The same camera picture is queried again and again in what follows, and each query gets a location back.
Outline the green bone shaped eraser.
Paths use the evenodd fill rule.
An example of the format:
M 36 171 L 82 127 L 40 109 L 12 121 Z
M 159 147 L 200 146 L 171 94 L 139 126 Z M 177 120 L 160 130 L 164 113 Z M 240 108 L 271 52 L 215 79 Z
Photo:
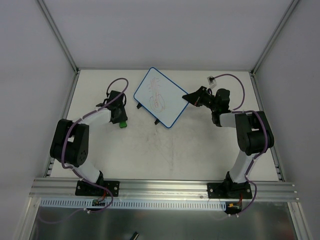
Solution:
M 122 129 L 122 128 L 126 128 L 128 125 L 127 125 L 127 122 L 126 121 L 122 121 L 119 123 L 119 127 Z

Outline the blue framed whiteboard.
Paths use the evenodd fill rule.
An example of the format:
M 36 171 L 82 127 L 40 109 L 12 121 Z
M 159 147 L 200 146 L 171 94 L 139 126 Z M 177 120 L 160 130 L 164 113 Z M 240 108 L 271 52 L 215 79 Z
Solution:
M 133 98 L 170 129 L 188 105 L 183 99 L 186 94 L 179 85 L 151 67 L 134 92 Z

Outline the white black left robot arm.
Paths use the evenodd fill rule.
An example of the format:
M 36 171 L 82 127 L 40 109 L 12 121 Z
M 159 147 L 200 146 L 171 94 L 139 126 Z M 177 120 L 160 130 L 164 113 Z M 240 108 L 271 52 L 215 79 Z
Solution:
M 89 155 L 90 134 L 107 124 L 127 127 L 125 106 L 127 97 L 124 93 L 112 90 L 95 110 L 82 118 L 72 121 L 58 121 L 50 147 L 50 157 L 58 160 L 64 169 L 70 169 L 85 180 L 87 189 L 93 195 L 104 191 L 104 177 L 100 170 L 87 160 Z

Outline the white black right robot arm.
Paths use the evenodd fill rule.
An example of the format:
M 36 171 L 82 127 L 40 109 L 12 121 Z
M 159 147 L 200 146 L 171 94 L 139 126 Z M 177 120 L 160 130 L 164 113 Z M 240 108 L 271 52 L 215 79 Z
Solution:
M 217 127 L 236 130 L 239 154 L 223 182 L 212 192 L 235 198 L 245 192 L 249 175 L 257 159 L 274 145 L 274 136 L 263 111 L 231 111 L 230 91 L 220 88 L 216 94 L 202 86 L 197 91 L 182 96 L 188 103 L 211 110 L 212 122 Z

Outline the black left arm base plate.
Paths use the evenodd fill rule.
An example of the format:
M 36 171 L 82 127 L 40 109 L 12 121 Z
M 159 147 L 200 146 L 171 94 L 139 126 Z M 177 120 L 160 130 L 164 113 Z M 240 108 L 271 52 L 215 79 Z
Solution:
M 105 180 L 103 187 L 108 189 L 113 197 L 119 196 L 120 182 L 115 180 Z M 85 181 L 78 181 L 75 189 L 75 195 L 81 197 L 101 197 L 104 190 L 100 187 L 93 186 Z

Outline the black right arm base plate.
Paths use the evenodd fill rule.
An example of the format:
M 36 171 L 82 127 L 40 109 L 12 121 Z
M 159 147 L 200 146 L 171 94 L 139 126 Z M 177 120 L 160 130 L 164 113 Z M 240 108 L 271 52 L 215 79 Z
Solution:
M 252 199 L 251 186 L 248 182 L 231 183 L 209 182 L 207 185 L 207 194 L 209 199 Z

